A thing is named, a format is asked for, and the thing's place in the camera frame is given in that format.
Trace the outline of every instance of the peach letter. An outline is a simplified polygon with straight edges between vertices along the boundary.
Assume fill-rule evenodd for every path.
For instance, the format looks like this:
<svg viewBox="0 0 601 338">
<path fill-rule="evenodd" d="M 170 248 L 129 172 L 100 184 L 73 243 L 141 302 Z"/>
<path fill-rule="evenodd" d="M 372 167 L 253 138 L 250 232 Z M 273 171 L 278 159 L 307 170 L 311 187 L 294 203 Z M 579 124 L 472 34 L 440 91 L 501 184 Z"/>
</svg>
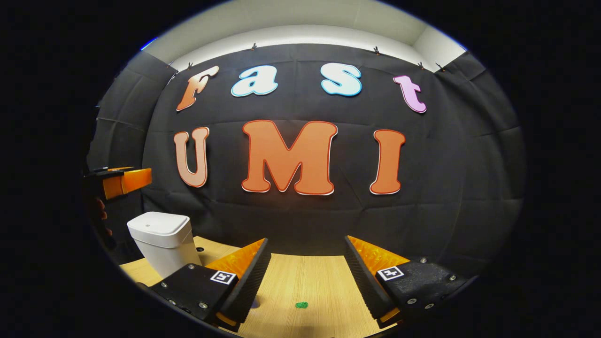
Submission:
<svg viewBox="0 0 601 338">
<path fill-rule="evenodd" d="M 334 185 L 329 180 L 330 145 L 338 128 L 330 122 L 311 121 L 305 124 L 291 148 L 286 146 L 273 121 L 250 121 L 242 127 L 249 138 L 248 178 L 242 189 L 267 192 L 271 184 L 264 178 L 264 165 L 278 190 L 286 191 L 296 170 L 300 179 L 294 190 L 302 195 L 329 195 Z"/>
<path fill-rule="evenodd" d="M 374 132 L 374 138 L 380 145 L 376 180 L 370 185 L 370 191 L 376 195 L 390 195 L 401 190 L 398 181 L 398 159 L 405 136 L 397 131 L 381 129 Z"/>
<path fill-rule="evenodd" d="M 175 141 L 175 157 L 177 158 L 177 170 L 180 172 L 180 177 L 187 185 L 199 188 L 207 182 L 207 155 L 205 152 L 205 140 L 209 136 L 207 127 L 194 129 L 192 138 L 194 139 L 196 148 L 196 173 L 188 169 L 188 159 L 186 157 L 186 143 L 188 142 L 188 133 L 179 132 L 174 137 Z"/>
<path fill-rule="evenodd" d="M 182 97 L 182 101 L 177 105 L 177 111 L 182 111 L 194 104 L 196 102 L 196 97 L 194 97 L 194 93 L 200 94 L 203 91 L 204 87 L 207 85 L 210 76 L 215 76 L 219 71 L 219 66 L 211 67 L 204 72 L 198 73 L 193 77 L 188 79 L 188 87 L 186 88 L 186 92 Z"/>
</svg>

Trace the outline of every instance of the letter m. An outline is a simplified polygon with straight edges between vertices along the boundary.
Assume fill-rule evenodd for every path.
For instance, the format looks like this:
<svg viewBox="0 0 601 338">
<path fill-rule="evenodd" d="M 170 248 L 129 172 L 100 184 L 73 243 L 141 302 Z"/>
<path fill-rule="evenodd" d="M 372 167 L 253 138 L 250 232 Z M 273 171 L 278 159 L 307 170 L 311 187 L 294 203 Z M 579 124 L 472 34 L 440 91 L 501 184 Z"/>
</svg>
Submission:
<svg viewBox="0 0 601 338">
<path fill-rule="evenodd" d="M 250 121 L 242 127 L 249 138 L 248 178 L 242 188 L 267 192 L 271 184 L 264 177 L 264 165 L 278 190 L 288 189 L 296 170 L 300 179 L 294 190 L 302 195 L 329 195 L 334 185 L 329 180 L 330 146 L 338 128 L 330 122 L 311 121 L 302 128 L 288 148 L 273 121 Z"/>
</svg>

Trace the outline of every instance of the white box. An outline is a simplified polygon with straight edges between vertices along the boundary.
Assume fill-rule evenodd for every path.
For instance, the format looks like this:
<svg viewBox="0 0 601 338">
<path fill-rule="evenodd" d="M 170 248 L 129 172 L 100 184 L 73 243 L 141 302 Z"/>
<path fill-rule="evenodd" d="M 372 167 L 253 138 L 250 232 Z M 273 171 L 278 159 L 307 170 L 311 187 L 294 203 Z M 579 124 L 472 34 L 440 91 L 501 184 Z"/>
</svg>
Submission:
<svg viewBox="0 0 601 338">
<path fill-rule="evenodd" d="M 162 278 L 189 263 L 202 265 L 188 216 L 151 211 L 127 222 L 127 228 L 144 257 Z"/>
</svg>

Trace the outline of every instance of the hand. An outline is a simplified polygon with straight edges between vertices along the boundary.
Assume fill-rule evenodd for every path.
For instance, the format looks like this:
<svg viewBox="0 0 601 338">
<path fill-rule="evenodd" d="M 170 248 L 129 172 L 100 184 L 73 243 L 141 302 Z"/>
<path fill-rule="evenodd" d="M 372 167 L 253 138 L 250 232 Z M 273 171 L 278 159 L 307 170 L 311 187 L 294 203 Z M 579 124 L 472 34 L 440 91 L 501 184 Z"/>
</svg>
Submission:
<svg viewBox="0 0 601 338">
<path fill-rule="evenodd" d="M 102 203 L 102 201 L 99 198 L 96 199 L 96 202 L 98 202 L 98 207 L 99 207 L 100 212 L 101 212 L 100 219 L 101 220 L 107 219 L 108 216 L 107 216 L 106 211 L 105 211 L 105 204 Z M 106 232 L 109 233 L 109 236 L 112 236 L 112 230 L 111 229 L 106 228 Z"/>
</svg>

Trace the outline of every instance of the wooden table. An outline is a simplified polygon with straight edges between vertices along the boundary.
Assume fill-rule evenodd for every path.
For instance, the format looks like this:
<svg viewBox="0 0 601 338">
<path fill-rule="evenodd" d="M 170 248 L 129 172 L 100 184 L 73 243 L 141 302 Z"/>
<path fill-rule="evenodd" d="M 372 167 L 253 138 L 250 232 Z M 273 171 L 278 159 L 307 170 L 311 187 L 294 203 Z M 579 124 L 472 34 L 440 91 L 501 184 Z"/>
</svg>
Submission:
<svg viewBox="0 0 601 338">
<path fill-rule="evenodd" d="M 194 237 L 203 265 L 239 248 Z M 146 259 L 121 265 L 134 280 L 152 286 L 161 277 Z M 371 318 L 343 256 L 272 254 L 259 307 L 234 333 L 247 338 L 360 338 L 383 331 Z M 295 304 L 307 302 L 306 309 Z"/>
</svg>

